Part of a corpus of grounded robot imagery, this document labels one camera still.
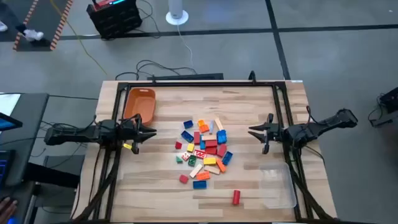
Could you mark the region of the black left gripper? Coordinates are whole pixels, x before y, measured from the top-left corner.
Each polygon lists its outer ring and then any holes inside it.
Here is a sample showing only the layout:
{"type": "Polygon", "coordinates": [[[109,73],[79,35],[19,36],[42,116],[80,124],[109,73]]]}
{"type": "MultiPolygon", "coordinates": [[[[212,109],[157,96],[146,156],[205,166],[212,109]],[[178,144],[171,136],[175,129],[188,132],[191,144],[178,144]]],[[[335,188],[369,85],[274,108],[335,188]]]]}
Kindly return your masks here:
{"type": "Polygon", "coordinates": [[[142,124],[142,118],[140,114],[135,114],[127,119],[122,119],[119,124],[119,134],[122,140],[132,140],[131,151],[134,154],[139,154],[139,143],[154,137],[156,129],[146,127],[142,124]]]}

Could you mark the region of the white paper sheet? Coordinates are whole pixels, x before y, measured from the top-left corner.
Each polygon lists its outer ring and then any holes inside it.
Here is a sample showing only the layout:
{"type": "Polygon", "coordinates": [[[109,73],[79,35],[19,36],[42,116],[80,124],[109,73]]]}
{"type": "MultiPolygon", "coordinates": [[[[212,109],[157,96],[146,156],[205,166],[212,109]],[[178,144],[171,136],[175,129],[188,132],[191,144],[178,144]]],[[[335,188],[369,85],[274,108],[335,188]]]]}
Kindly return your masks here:
{"type": "Polygon", "coordinates": [[[0,93],[0,113],[10,116],[20,97],[20,94],[0,93]]]}

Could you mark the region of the black metal table frame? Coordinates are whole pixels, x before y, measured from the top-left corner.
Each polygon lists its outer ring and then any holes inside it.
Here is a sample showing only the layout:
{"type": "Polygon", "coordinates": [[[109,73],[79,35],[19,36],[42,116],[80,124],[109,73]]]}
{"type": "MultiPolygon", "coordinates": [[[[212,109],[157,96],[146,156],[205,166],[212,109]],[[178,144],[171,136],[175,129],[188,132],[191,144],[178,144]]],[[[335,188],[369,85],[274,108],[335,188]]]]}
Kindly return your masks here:
{"type": "Polygon", "coordinates": [[[274,93],[269,81],[177,80],[170,82],[105,81],[96,107],[98,120],[120,118],[130,88],[155,91],[154,118],[150,126],[157,134],[139,145],[139,154],[122,149],[112,203],[112,222],[290,222],[294,210],[269,209],[259,184],[259,166],[283,162],[282,146],[273,142],[268,154],[248,131],[266,120],[269,113],[284,125],[307,120],[307,96],[302,82],[287,81],[289,104],[274,93]],[[212,175],[206,189],[183,184],[180,175],[191,173],[175,158],[183,122],[199,119],[209,123],[219,118],[227,133],[227,149],[233,153],[226,172],[212,175]],[[240,190],[240,204],[233,205],[233,192],[240,190]]]}

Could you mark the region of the hazard-striped floor mat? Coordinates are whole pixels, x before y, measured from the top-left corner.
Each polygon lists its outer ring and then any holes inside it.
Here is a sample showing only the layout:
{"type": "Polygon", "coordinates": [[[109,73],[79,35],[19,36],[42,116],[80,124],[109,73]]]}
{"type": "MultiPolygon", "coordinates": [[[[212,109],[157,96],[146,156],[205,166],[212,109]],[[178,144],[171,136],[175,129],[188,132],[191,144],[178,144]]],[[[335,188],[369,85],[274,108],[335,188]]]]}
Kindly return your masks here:
{"type": "Polygon", "coordinates": [[[17,52],[55,50],[75,0],[3,0],[28,28],[44,33],[39,42],[28,42],[13,26],[0,33],[0,42],[13,43],[17,52]]]}

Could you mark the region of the dark power strip bar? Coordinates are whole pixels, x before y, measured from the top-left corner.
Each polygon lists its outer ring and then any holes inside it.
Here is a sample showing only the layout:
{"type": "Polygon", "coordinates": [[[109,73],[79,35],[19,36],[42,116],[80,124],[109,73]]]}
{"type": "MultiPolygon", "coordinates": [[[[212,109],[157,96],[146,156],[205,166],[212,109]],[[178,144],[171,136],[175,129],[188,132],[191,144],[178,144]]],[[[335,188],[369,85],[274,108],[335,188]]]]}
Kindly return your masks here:
{"type": "Polygon", "coordinates": [[[174,75],[162,77],[147,77],[147,80],[223,80],[223,73],[203,73],[193,75],[174,75]]]}

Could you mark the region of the black box under desk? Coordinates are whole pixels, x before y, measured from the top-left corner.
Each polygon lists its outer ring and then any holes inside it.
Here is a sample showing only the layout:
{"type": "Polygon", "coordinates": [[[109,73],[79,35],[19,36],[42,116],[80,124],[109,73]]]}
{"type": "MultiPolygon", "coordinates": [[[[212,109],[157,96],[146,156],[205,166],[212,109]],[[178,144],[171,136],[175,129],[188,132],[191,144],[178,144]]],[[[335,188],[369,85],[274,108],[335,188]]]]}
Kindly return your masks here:
{"type": "Polygon", "coordinates": [[[46,156],[43,165],[29,162],[22,180],[75,189],[80,183],[83,160],[82,155],[46,156]]]}

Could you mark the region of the black equipment crate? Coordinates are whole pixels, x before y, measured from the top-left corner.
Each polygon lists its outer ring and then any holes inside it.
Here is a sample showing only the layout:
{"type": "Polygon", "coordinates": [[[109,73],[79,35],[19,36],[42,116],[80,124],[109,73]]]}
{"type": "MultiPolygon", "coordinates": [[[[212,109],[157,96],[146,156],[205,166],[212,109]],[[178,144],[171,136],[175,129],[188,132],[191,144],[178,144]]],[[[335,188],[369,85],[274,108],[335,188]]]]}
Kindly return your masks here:
{"type": "Polygon", "coordinates": [[[136,0],[125,0],[99,11],[94,9],[92,2],[86,12],[102,39],[121,37],[142,24],[136,0]]]}

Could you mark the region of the white round-base stand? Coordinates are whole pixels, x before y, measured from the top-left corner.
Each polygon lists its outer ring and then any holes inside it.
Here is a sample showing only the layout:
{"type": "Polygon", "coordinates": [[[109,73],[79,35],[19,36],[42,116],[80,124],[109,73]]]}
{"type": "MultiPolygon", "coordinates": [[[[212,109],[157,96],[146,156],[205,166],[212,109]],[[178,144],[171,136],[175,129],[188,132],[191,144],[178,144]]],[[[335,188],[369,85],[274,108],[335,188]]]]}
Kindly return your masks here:
{"type": "Polygon", "coordinates": [[[183,9],[183,0],[168,0],[169,11],[165,16],[166,21],[179,26],[186,23],[189,19],[188,12],[183,9]]]}

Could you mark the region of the backlit keyboard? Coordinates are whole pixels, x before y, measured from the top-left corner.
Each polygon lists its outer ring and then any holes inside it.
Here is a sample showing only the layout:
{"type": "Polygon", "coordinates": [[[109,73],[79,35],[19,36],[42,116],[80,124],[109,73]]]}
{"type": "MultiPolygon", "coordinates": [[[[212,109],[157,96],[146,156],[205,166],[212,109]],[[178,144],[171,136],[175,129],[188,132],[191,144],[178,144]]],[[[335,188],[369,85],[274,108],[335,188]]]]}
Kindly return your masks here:
{"type": "Polygon", "coordinates": [[[6,184],[6,179],[12,167],[16,151],[0,151],[0,188],[6,184]]]}

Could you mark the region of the clear plastic tray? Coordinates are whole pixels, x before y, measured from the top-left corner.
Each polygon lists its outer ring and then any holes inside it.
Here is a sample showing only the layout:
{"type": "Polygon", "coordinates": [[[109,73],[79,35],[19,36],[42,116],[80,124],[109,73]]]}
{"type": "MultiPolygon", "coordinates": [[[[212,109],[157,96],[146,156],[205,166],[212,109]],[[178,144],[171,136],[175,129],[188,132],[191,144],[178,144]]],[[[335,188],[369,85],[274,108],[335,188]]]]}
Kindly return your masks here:
{"type": "Polygon", "coordinates": [[[269,209],[294,208],[297,198],[294,193],[290,170],[284,162],[271,162],[259,166],[259,184],[265,207],[269,209]]]}

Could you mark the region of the tilted tablet screen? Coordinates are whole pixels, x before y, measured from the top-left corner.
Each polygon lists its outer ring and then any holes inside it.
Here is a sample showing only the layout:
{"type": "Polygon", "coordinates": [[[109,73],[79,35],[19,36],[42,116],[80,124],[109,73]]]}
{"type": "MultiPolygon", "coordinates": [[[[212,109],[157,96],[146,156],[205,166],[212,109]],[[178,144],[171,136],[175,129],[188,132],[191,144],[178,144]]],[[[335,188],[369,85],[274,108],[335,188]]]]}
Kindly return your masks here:
{"type": "Polygon", "coordinates": [[[0,132],[11,129],[21,128],[23,123],[17,119],[14,119],[4,113],[0,113],[0,132]]]}

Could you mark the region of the black floor device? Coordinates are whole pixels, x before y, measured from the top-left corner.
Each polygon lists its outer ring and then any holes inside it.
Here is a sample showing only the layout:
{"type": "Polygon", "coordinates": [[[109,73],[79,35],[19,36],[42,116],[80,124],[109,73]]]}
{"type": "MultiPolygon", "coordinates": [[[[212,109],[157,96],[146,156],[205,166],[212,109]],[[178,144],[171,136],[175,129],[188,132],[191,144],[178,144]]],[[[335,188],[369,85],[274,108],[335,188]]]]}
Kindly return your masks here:
{"type": "Polygon", "coordinates": [[[374,111],[379,110],[380,115],[376,119],[371,119],[370,115],[373,111],[370,112],[368,120],[372,127],[377,128],[384,124],[392,123],[393,120],[398,119],[398,87],[388,91],[387,93],[382,93],[376,101],[378,108],[374,111]]]}

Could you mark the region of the pale wooden plank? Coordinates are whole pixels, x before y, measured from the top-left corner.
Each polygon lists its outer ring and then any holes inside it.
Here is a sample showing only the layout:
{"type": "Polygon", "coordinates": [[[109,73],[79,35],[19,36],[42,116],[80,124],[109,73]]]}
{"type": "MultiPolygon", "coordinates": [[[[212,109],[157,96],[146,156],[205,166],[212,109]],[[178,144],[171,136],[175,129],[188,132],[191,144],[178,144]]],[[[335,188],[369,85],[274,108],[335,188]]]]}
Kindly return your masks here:
{"type": "Polygon", "coordinates": [[[191,178],[195,178],[195,176],[199,173],[199,171],[201,171],[201,169],[203,168],[202,164],[198,164],[194,167],[194,169],[191,171],[190,173],[190,177],[191,178]]]}

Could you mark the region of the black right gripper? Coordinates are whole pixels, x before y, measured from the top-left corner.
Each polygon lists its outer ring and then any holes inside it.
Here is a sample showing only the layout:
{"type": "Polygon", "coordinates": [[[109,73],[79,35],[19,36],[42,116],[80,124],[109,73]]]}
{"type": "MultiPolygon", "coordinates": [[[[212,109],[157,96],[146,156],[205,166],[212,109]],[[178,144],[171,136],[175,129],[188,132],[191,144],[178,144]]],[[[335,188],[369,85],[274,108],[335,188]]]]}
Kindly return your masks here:
{"type": "Polygon", "coordinates": [[[270,149],[270,141],[277,143],[283,143],[282,128],[279,123],[273,123],[274,115],[269,113],[267,115],[266,122],[257,126],[250,126],[249,129],[255,131],[264,131],[264,133],[256,133],[248,131],[248,133],[258,139],[260,142],[264,142],[262,150],[263,154],[267,154],[270,149]]]}

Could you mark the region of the dark side desk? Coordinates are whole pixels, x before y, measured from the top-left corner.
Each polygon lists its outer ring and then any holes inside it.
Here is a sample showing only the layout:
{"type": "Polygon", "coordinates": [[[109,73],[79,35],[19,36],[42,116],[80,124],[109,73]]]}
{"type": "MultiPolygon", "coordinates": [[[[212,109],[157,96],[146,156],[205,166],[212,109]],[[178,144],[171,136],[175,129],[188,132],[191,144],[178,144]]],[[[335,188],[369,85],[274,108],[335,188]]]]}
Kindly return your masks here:
{"type": "Polygon", "coordinates": [[[22,127],[0,134],[0,151],[14,152],[4,183],[6,186],[18,185],[23,180],[48,99],[46,93],[21,95],[11,117],[22,122],[22,127]]]}

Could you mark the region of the person's hand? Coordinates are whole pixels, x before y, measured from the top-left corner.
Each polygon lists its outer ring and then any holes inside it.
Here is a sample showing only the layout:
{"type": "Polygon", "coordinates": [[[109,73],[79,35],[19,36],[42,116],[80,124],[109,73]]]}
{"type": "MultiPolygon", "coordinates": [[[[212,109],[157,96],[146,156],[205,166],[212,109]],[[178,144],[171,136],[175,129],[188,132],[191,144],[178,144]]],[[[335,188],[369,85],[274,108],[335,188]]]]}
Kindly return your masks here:
{"type": "Polygon", "coordinates": [[[0,224],[7,224],[17,209],[17,200],[12,200],[10,197],[4,198],[0,202],[0,224]]]}

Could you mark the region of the red device with screen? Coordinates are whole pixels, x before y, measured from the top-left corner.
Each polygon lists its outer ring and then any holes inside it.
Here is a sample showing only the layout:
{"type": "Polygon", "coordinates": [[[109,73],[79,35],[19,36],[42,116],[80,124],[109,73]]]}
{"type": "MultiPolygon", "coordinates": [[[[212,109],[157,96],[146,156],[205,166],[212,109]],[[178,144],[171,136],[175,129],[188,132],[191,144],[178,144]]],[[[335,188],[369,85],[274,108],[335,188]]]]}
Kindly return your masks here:
{"type": "Polygon", "coordinates": [[[115,4],[119,4],[121,2],[124,2],[125,0],[92,0],[94,9],[96,11],[105,9],[107,7],[110,7],[115,4]]]}

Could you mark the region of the orange plastic bin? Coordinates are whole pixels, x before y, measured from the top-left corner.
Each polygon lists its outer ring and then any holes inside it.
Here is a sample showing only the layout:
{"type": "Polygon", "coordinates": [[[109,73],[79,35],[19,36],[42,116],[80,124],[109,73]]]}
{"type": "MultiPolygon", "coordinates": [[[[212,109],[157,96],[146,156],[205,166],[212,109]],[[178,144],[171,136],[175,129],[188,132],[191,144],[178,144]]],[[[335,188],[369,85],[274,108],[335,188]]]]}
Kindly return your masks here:
{"type": "Polygon", "coordinates": [[[123,118],[128,119],[135,114],[140,114],[144,125],[151,124],[154,118],[156,94],[150,88],[133,88],[127,96],[123,118]]]}

